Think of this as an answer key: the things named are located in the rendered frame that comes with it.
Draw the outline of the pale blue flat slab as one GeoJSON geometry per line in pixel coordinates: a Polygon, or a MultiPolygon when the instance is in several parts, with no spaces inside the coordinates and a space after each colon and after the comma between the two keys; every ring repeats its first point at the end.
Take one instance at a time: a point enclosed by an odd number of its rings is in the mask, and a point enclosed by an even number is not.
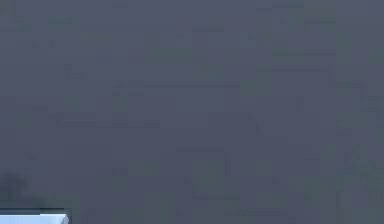
{"type": "Polygon", "coordinates": [[[0,212],[0,224],[70,224],[65,213],[0,212]]]}

